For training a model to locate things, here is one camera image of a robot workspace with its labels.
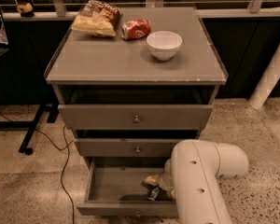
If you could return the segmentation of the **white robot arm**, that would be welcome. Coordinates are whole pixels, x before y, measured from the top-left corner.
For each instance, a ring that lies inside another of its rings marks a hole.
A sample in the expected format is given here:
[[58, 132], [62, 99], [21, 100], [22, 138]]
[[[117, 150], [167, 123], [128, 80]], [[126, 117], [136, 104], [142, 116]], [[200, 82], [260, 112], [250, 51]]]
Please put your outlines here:
[[160, 175], [142, 185], [154, 201], [161, 193], [176, 202], [179, 224], [232, 224], [217, 181], [246, 175], [248, 158], [230, 144], [188, 139], [175, 145]]

